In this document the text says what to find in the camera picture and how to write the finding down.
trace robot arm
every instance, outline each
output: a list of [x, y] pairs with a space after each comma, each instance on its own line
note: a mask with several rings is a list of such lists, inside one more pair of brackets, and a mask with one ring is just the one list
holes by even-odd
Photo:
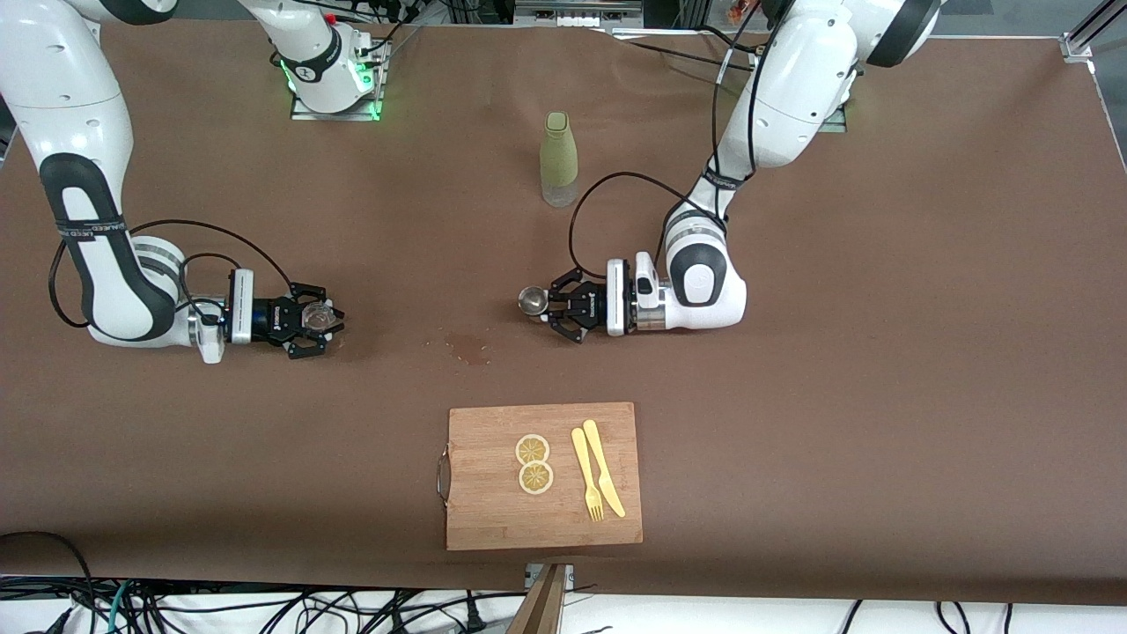
[[133, 131], [98, 24], [162, 21], [176, 2], [0, 0], [0, 93], [78, 268], [87, 329], [118, 347], [196, 346], [208, 364], [219, 363], [224, 342], [265, 341], [291, 358], [323, 352], [344, 316], [323, 288], [291, 284], [287, 295], [255, 300], [252, 273], [237, 269], [227, 297], [194, 297], [202, 301], [189, 305], [180, 249], [128, 232], [121, 195]]
[[[758, 168], [790, 163], [822, 123], [849, 99], [859, 62], [895, 65], [915, 52], [935, 24], [940, 0], [777, 0], [764, 2], [775, 24], [769, 50], [740, 92], [717, 152], [664, 226], [665, 269], [636, 255], [607, 261], [606, 284], [573, 270], [548, 289], [521, 293], [525, 313], [582, 342], [605, 325], [633, 330], [720, 329], [739, 323], [747, 284], [728, 253], [727, 207]], [[576, 284], [586, 284], [575, 292]]]
[[373, 90], [372, 36], [294, 0], [239, 0], [266, 29], [294, 95], [311, 110], [338, 113]]

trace lemon slice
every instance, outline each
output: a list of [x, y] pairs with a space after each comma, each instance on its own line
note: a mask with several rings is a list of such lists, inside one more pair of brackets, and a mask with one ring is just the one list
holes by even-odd
[[532, 461], [547, 461], [550, 453], [548, 441], [536, 434], [530, 434], [516, 443], [516, 459], [522, 465]]
[[552, 474], [552, 468], [548, 466], [548, 463], [543, 461], [532, 461], [526, 463], [521, 467], [521, 474], [517, 476], [517, 482], [521, 483], [521, 489], [530, 495], [540, 495], [544, 491], [548, 491], [552, 486], [552, 480], [554, 480]]

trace green bottle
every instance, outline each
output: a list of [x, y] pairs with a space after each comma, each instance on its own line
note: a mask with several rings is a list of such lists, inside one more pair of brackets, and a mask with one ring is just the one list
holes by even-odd
[[579, 157], [567, 113], [548, 113], [540, 143], [540, 184], [552, 206], [567, 206], [579, 195]]

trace white floor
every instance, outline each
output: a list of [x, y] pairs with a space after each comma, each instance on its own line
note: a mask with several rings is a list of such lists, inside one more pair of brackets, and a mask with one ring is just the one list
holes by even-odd
[[[276, 601], [292, 593], [269, 595], [193, 595], [172, 597], [162, 605], [171, 608], [203, 608]], [[326, 600], [338, 593], [321, 595]], [[362, 592], [361, 607], [376, 608], [390, 592]], [[411, 604], [434, 604], [464, 597], [463, 592], [436, 590], [425, 592]], [[483, 599], [479, 601], [481, 617], [487, 623], [511, 617], [520, 598]], [[851, 601], [815, 599], [734, 599], [706, 597], [637, 597], [623, 595], [574, 595], [564, 608], [560, 634], [587, 634], [604, 627], [611, 634], [733, 633], [733, 634], [838, 634]], [[64, 599], [0, 602], [0, 634], [26, 634], [46, 629], [69, 606]], [[1003, 634], [1004, 606], [964, 604], [973, 634]], [[261, 607], [216, 614], [166, 613], [169, 619], [188, 634], [254, 634], [274, 615], [276, 607]], [[291, 610], [275, 632], [298, 632], [299, 609]], [[447, 610], [459, 620], [465, 619], [463, 606]], [[76, 610], [65, 633], [89, 631], [89, 613]], [[948, 618], [956, 631], [961, 623], [948, 605]], [[99, 624], [98, 632], [104, 632]], [[387, 633], [388, 627], [379, 632]], [[435, 614], [408, 626], [412, 634], [456, 633], [450, 617]], [[352, 634], [356, 622], [348, 617], [321, 618], [309, 634]], [[946, 634], [935, 616], [933, 604], [920, 601], [866, 601], [858, 611], [850, 634]], [[1032, 606], [1018, 605], [1013, 610], [1012, 634], [1127, 634], [1127, 607]]]

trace wooden cutting board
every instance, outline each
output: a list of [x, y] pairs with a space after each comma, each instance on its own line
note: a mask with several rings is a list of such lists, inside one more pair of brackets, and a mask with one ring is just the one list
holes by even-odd
[[[603, 501], [601, 523], [587, 516], [586, 486], [571, 430], [598, 425], [606, 466], [625, 517]], [[516, 444], [536, 434], [548, 441], [551, 488], [525, 493], [517, 482]], [[446, 550], [548, 548], [641, 542], [641, 497], [633, 403], [473, 408], [450, 411], [450, 494]], [[591, 454], [597, 486], [598, 464]]]

